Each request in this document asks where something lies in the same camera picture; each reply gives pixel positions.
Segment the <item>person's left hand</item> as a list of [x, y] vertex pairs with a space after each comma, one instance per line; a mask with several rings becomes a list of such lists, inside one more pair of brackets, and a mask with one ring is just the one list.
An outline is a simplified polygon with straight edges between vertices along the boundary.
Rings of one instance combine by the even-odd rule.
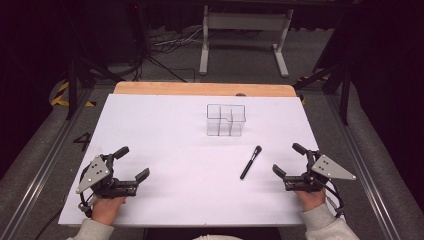
[[93, 204], [91, 219], [105, 225], [112, 225], [118, 216], [120, 207], [125, 203], [125, 197], [97, 199]]

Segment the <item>white table mat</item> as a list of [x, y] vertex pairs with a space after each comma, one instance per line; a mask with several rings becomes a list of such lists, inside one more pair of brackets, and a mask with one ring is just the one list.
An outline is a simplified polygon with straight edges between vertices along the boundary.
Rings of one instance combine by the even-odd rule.
[[[208, 136], [207, 105], [246, 108], [242, 135]], [[127, 200], [115, 223], [131, 227], [241, 227], [297, 225], [301, 206], [272, 167], [290, 175], [306, 169], [292, 148], [318, 145], [297, 97], [211, 97], [111, 94], [82, 163], [123, 146], [114, 164], [127, 181], [149, 177]], [[262, 151], [240, 175], [256, 146]]]

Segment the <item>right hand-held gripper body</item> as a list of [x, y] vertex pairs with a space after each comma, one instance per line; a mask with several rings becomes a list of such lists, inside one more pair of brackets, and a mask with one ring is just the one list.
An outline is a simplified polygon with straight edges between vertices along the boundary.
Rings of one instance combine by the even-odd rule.
[[332, 179], [356, 179], [353, 173], [318, 151], [298, 150], [298, 153], [307, 158], [306, 171], [300, 176], [287, 176], [283, 173], [283, 182], [287, 191], [318, 192]]

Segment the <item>clear plastic organizer box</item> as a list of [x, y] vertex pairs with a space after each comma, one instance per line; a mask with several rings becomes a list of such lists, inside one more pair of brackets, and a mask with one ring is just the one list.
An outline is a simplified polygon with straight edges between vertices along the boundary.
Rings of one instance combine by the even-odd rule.
[[244, 105], [208, 104], [206, 117], [208, 136], [239, 137], [246, 122], [246, 108]]

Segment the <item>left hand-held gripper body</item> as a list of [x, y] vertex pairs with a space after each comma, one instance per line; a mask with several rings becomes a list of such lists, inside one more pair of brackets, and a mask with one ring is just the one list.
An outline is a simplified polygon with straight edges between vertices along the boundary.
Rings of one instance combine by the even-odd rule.
[[137, 181], [119, 181], [113, 177], [113, 163], [115, 156], [97, 155], [83, 170], [77, 194], [91, 189], [100, 198], [116, 198], [135, 196], [138, 188]]

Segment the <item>white metal stand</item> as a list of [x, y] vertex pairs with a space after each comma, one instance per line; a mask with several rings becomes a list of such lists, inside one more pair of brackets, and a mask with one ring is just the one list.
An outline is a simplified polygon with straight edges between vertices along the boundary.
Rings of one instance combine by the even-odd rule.
[[202, 47], [199, 61], [199, 74], [208, 73], [208, 60], [210, 52], [210, 31], [214, 33], [237, 33], [250, 38], [250, 33], [274, 32], [279, 33], [279, 39], [270, 49], [279, 70], [280, 76], [289, 77], [287, 64], [283, 56], [283, 47], [293, 18], [294, 10], [288, 9], [284, 13], [234, 13], [216, 12], [212, 7], [203, 7], [202, 21]]

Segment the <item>black tripod stand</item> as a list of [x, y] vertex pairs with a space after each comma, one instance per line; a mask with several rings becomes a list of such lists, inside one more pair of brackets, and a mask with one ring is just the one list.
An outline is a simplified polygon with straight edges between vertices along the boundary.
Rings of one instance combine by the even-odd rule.
[[77, 86], [81, 85], [84, 89], [92, 89], [96, 84], [92, 70], [95, 70], [114, 82], [122, 81], [121, 77], [112, 73], [107, 68], [100, 67], [83, 57], [74, 57], [68, 65], [68, 120], [73, 117], [79, 106]]
[[338, 88], [341, 88], [341, 99], [339, 104], [339, 116], [344, 125], [348, 124], [347, 110], [349, 102], [349, 92], [351, 83], [351, 74], [349, 67], [351, 65], [349, 56], [342, 56], [340, 60], [337, 60], [334, 64], [327, 68], [324, 68], [317, 73], [312, 74], [307, 78], [303, 78], [301, 81], [297, 81], [293, 88], [300, 90], [313, 82], [327, 76], [328, 79], [322, 87], [322, 91], [326, 95], [334, 95]]

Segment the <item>black makeup brush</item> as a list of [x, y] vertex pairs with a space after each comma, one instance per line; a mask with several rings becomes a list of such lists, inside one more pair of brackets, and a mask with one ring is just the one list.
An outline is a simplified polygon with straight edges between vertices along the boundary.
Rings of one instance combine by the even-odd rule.
[[251, 168], [253, 162], [258, 157], [258, 155], [260, 154], [261, 151], [262, 151], [262, 147], [260, 145], [258, 145], [258, 146], [255, 147], [255, 149], [254, 149], [254, 151], [252, 153], [251, 158], [249, 159], [247, 165], [245, 166], [245, 168], [243, 169], [243, 171], [242, 171], [242, 173], [240, 175], [240, 179], [241, 180], [243, 180], [246, 177], [246, 175], [247, 175], [249, 169]]

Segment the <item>wooden table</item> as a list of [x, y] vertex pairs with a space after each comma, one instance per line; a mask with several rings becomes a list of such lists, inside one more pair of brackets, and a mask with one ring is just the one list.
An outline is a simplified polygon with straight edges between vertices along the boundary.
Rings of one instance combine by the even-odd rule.
[[181, 82], [119, 82], [114, 94], [135, 95], [204, 95], [250, 97], [295, 97], [291, 85], [181, 83]]

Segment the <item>person's right hand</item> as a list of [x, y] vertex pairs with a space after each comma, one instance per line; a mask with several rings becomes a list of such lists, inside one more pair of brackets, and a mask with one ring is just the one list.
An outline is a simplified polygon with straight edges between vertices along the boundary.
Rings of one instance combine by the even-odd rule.
[[326, 195], [324, 190], [311, 193], [305, 191], [296, 191], [295, 194], [300, 199], [304, 212], [319, 207], [326, 201]]

